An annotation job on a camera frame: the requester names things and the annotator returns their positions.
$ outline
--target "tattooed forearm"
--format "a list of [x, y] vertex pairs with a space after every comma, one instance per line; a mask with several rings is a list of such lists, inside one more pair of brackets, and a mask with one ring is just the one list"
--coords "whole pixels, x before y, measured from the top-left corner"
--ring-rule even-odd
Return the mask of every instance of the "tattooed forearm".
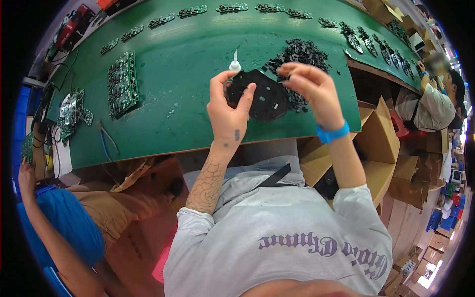
[[213, 214], [221, 192], [226, 167], [227, 163], [213, 160], [211, 156], [208, 156], [191, 188], [185, 206], [199, 212]]

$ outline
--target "white t-shirt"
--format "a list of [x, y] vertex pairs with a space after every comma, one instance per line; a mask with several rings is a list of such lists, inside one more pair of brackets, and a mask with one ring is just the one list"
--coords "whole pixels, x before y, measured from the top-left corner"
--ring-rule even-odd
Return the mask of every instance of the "white t-shirt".
[[[411, 120], [418, 98], [416, 93], [401, 88], [395, 110], [403, 121]], [[447, 128], [454, 116], [455, 107], [450, 98], [427, 84], [419, 102], [414, 125], [421, 131], [434, 132]]]
[[[300, 183], [286, 180], [292, 175], [280, 182]], [[368, 187], [340, 189], [333, 211], [311, 187], [252, 190], [267, 177], [244, 172], [227, 181], [220, 199], [232, 201], [213, 216], [180, 209], [165, 295], [237, 297], [281, 278], [337, 280], [376, 295], [391, 270], [392, 240]]]

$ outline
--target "green table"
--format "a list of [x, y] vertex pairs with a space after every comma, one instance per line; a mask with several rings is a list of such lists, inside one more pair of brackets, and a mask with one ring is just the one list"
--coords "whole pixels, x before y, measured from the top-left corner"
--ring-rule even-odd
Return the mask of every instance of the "green table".
[[[114, 148], [107, 141], [106, 146], [112, 159], [118, 161], [209, 147], [213, 139], [206, 112], [209, 80], [228, 69], [236, 48], [242, 69], [249, 71], [260, 69], [274, 58], [286, 46], [288, 38], [314, 41], [328, 54], [330, 75], [351, 131], [360, 131], [361, 124], [345, 49], [361, 63], [391, 73], [410, 85], [419, 84], [418, 77], [413, 82], [401, 69], [385, 64], [381, 54], [373, 57], [366, 48], [365, 54], [358, 54], [350, 49], [339, 30], [324, 29], [318, 22], [319, 17], [328, 17], [344, 20], [353, 27], [363, 26], [368, 33], [386, 39], [404, 57], [417, 59], [411, 49], [365, 12], [338, 0], [279, 3], [308, 10], [313, 13], [313, 19], [294, 19], [284, 12], [261, 13], [254, 9], [257, 2], [248, 3], [248, 11], [220, 14], [215, 8], [224, 3], [217, 0], [144, 1], [101, 25], [69, 55], [67, 65], [71, 65], [78, 50], [72, 67], [74, 74], [71, 72], [66, 77], [61, 92], [67, 94], [71, 87], [85, 90], [84, 106], [94, 113], [95, 120], [102, 119], [105, 129], [114, 138], [120, 155], [115, 156]], [[201, 4], [208, 6], [207, 12], [184, 19], [176, 17], [153, 30], [146, 27], [153, 18]], [[143, 32], [125, 43], [119, 40], [104, 56], [99, 54], [107, 42], [120, 38], [139, 24], [145, 26]], [[140, 103], [125, 116], [111, 120], [106, 100], [106, 72], [128, 50], [136, 53]], [[52, 81], [60, 84], [66, 71], [66, 67], [60, 68]], [[289, 110], [285, 116], [269, 123], [251, 119], [243, 142], [311, 135], [315, 135], [312, 114]], [[95, 123], [91, 127], [80, 124], [69, 141], [73, 168], [107, 162]]]

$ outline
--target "blue plier handle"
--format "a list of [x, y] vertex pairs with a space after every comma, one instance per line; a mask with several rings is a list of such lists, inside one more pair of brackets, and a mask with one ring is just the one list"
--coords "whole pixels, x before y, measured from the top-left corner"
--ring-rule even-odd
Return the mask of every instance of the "blue plier handle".
[[114, 145], [115, 151], [117, 154], [119, 154], [119, 150], [117, 149], [117, 145], [115, 144], [115, 141], [112, 139], [112, 137], [107, 133], [107, 131], [104, 129], [104, 126], [102, 126], [102, 120], [98, 119], [96, 120], [97, 124], [97, 129], [99, 129], [99, 133], [101, 134], [101, 142], [102, 142], [102, 149], [104, 150], [105, 156], [107, 157], [107, 160], [112, 163], [111, 157], [109, 157], [109, 154], [107, 153], [107, 149], [105, 148], [105, 142], [104, 142], [104, 134], [109, 137], [111, 140], [112, 144]]

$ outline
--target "blue wristband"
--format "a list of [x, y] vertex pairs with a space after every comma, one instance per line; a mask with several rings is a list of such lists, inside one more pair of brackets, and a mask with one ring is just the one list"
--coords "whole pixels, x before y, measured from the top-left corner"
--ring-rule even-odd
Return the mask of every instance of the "blue wristband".
[[345, 120], [345, 124], [340, 129], [333, 131], [325, 131], [320, 125], [317, 125], [316, 130], [320, 141], [323, 144], [329, 144], [334, 139], [342, 138], [343, 136], [348, 134], [350, 132], [350, 127], [348, 126], [348, 123]]

